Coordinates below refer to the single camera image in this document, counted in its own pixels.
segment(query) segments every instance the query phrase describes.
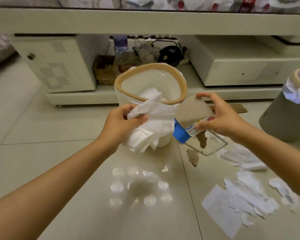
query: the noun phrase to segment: trash bin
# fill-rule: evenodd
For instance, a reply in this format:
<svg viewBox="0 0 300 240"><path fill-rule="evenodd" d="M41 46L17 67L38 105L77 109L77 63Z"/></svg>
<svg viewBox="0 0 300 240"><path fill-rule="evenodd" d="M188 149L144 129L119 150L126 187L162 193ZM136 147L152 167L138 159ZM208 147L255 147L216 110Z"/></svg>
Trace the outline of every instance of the trash bin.
<svg viewBox="0 0 300 240"><path fill-rule="evenodd" d="M176 68L165 63L151 63L129 69L119 75L114 84L119 105L140 105L162 93L162 103L179 105L187 96L186 81ZM166 146L172 135L160 138L157 147Z"/></svg>
<svg viewBox="0 0 300 240"><path fill-rule="evenodd" d="M300 69L289 77L276 99L259 118L261 128L284 142L300 139Z"/></svg>

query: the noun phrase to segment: plastic bottle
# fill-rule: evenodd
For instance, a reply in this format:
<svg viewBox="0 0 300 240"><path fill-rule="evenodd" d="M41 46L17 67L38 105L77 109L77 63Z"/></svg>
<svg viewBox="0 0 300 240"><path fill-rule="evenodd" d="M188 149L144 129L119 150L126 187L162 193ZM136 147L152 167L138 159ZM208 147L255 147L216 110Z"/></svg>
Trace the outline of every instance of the plastic bottle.
<svg viewBox="0 0 300 240"><path fill-rule="evenodd" d="M116 53L124 53L129 50L128 37L125 34L113 34L114 50Z"/></svg>

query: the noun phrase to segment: shelf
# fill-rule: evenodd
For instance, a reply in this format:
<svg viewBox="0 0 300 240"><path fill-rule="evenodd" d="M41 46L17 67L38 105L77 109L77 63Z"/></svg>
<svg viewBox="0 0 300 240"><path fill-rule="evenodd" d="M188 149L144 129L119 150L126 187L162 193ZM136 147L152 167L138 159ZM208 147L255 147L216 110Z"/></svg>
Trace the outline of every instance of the shelf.
<svg viewBox="0 0 300 240"><path fill-rule="evenodd" d="M274 99L281 91L276 87L206 88L192 64L176 67L184 76L188 86L188 96L198 92L215 92L224 100ZM94 91L47 93L53 105L72 104L116 104L118 103L114 86L96 86Z"/></svg>
<svg viewBox="0 0 300 240"><path fill-rule="evenodd" d="M8 34L300 36L300 15L0 8L0 28Z"/></svg>

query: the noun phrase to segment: plastic bag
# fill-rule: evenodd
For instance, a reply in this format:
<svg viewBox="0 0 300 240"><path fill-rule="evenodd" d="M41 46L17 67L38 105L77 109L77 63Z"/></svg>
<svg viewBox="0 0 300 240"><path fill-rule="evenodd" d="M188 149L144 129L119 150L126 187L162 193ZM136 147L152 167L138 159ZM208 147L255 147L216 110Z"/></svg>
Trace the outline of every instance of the plastic bag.
<svg viewBox="0 0 300 240"><path fill-rule="evenodd" d="M294 74L295 79L300 81L300 70ZM300 104L300 88L294 83L292 77L288 78L286 84L282 88L282 92L286 99Z"/></svg>

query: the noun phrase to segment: white tile floor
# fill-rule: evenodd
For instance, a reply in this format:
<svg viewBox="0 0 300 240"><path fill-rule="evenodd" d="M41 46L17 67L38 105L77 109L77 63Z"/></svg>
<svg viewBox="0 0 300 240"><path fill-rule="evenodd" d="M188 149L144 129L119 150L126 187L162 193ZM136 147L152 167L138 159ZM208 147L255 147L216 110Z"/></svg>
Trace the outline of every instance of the white tile floor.
<svg viewBox="0 0 300 240"><path fill-rule="evenodd" d="M258 118L270 102L243 104L249 113L242 117L259 126ZM19 58L1 67L0 197L90 143L113 107L58 109L45 100L36 77ZM118 168L123 175L114 175L120 172ZM200 156L194 168L186 156L186 146L175 141L156 151L148 149L140 157L120 147L40 239L228 239L201 201L216 184L223 188L223 177L234 178L236 171L215 154ZM153 172L150 178L154 183L129 184L136 172L144 177ZM278 192L266 185L274 173L268 170L256 175L264 182L267 194L280 203L280 210L266 220L257 219L255 226L242 226L235 239L300 239L300 213L288 211ZM122 191L112 191L112 184L122 185Z"/></svg>

